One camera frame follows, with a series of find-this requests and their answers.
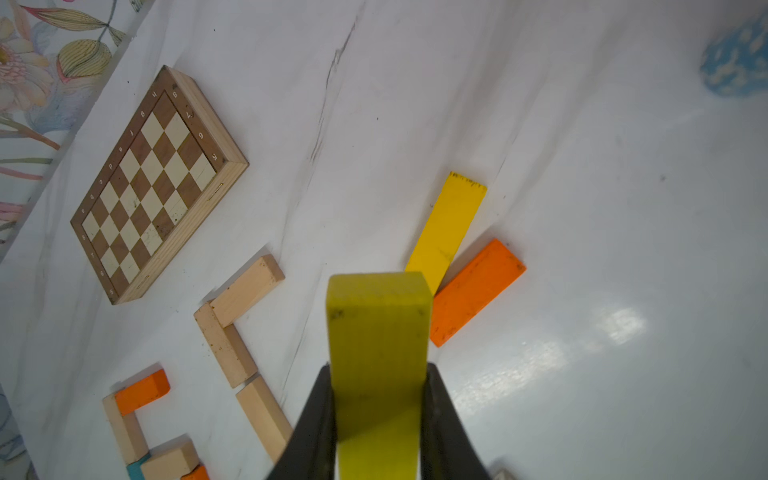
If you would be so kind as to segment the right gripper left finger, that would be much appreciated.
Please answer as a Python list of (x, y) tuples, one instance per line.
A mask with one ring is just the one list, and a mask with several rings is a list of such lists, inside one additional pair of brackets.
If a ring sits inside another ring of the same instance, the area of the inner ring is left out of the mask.
[(330, 365), (323, 366), (286, 448), (267, 480), (335, 478), (337, 429)]

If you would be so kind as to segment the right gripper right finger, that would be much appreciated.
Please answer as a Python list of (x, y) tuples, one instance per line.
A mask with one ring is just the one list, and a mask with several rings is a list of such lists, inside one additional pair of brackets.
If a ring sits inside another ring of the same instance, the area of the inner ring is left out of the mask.
[(490, 479), (434, 363), (427, 364), (422, 395), (420, 469), (422, 479)]

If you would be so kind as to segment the natural block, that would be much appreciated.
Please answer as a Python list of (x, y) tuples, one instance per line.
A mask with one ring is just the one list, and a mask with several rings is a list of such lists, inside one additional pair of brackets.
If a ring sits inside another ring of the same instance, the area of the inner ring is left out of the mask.
[(181, 479), (200, 465), (200, 459), (191, 440), (178, 444), (152, 456), (141, 466), (145, 480)]
[(122, 415), (115, 394), (103, 399), (103, 407), (125, 464), (130, 465), (145, 457), (149, 447), (136, 414)]
[(258, 373), (258, 367), (234, 325), (222, 327), (210, 303), (194, 313), (195, 321), (232, 388)]
[(261, 256), (211, 301), (219, 324), (223, 328), (234, 324), (284, 279), (285, 275), (275, 257), (272, 254)]
[(277, 463), (293, 434), (293, 427), (261, 375), (236, 394), (243, 412), (270, 459)]

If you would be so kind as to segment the orange block front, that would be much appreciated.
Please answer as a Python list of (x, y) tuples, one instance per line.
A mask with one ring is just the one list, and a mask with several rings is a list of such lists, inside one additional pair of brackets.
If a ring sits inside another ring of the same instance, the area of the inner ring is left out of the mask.
[(206, 467), (202, 464), (196, 466), (191, 472), (183, 475), (180, 480), (210, 480)]

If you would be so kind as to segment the orange block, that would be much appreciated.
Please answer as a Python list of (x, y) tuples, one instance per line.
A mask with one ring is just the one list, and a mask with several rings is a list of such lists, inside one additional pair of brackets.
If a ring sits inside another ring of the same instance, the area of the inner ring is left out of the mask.
[(118, 391), (115, 401), (120, 414), (127, 416), (165, 396), (169, 391), (167, 375), (163, 369), (160, 369)]
[(437, 293), (432, 309), (432, 343), (442, 347), (526, 270), (501, 241), (490, 241)]
[(196, 466), (191, 472), (183, 475), (180, 480), (210, 480), (206, 467), (202, 464)]

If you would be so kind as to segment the yellow-green block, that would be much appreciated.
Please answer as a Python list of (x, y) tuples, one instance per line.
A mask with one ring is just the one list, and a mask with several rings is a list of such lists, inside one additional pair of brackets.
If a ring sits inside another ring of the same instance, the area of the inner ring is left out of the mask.
[(330, 278), (326, 317), (340, 478), (416, 478), (432, 305), (419, 272)]

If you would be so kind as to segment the teal wooden block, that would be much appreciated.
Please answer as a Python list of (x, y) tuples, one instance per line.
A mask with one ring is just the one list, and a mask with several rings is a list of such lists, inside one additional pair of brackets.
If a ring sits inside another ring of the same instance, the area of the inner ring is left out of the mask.
[(147, 453), (140, 459), (132, 462), (126, 466), (127, 475), (130, 480), (145, 480), (144, 473), (142, 471), (142, 465), (151, 458), (151, 454)]

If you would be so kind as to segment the yellow block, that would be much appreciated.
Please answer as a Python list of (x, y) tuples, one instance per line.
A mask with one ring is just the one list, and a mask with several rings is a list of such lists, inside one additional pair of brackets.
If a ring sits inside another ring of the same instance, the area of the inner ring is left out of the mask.
[(487, 193), (456, 172), (447, 177), (405, 270), (424, 275), (435, 295)]

